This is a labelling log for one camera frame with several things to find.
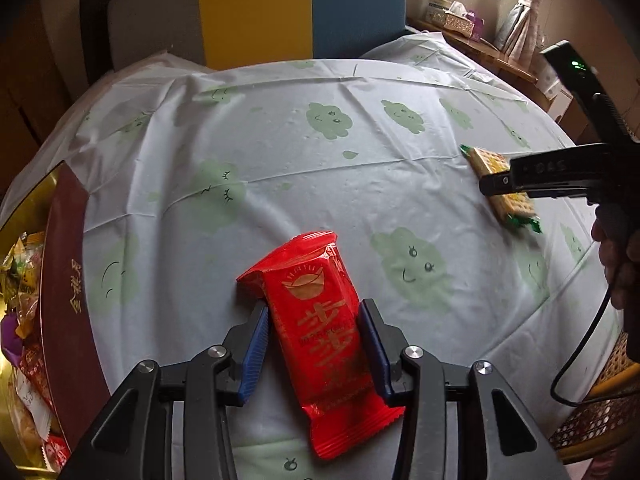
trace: red wrapper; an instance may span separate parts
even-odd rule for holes
[[[311,444],[331,459],[402,414],[374,389],[355,318],[358,295],[333,232],[307,233],[238,278],[269,303],[291,382],[311,419]]]
[[[55,435],[49,435],[46,442],[42,444],[42,452],[47,465],[55,473],[59,473],[62,470],[71,456],[65,439]]]
[[[31,341],[22,352],[20,359],[20,371],[27,376],[31,384],[36,388],[44,401],[49,405],[53,413],[53,402],[51,401],[51,392],[49,391],[49,381],[47,380],[47,371],[44,367],[44,355],[42,354],[42,346],[37,341]]]

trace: gift box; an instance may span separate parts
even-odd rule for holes
[[[86,190],[61,163],[22,200],[0,229],[0,260],[23,233],[45,232],[33,330],[36,341],[31,343],[41,345],[42,358],[37,365],[44,368],[50,403],[71,451],[110,398],[84,294],[82,234],[87,200]],[[4,304],[0,308],[4,313]],[[10,362],[0,354],[0,444],[30,478],[51,478],[44,457],[42,463],[34,463],[18,440],[7,404],[11,375]]]

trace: white tablecloth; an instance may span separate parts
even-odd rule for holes
[[[459,145],[517,155],[571,140],[440,35],[368,57],[391,62],[213,73],[155,56],[90,89],[15,179],[0,222],[60,160],[90,192],[84,280],[112,391],[143,358],[180,362],[222,342],[248,315],[236,276],[301,232],[333,230],[360,297],[411,344],[491,360],[547,433],[568,415],[548,387],[606,289],[593,209],[536,200],[543,234],[514,235]],[[588,391],[619,330],[608,310],[563,393]],[[329,464],[312,457],[275,341],[256,393],[229,412],[244,480],[391,478],[399,423]]]

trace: gray panel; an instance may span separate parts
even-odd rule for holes
[[[111,0],[108,20],[116,70],[160,50],[205,63],[198,0]]]

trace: human hand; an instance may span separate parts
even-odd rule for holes
[[[613,307],[628,308],[640,303],[640,230],[631,235],[625,249],[607,238],[600,221],[596,219],[591,228],[591,237],[600,242],[598,256],[604,265],[604,275],[609,285],[618,269],[616,283],[611,291]]]

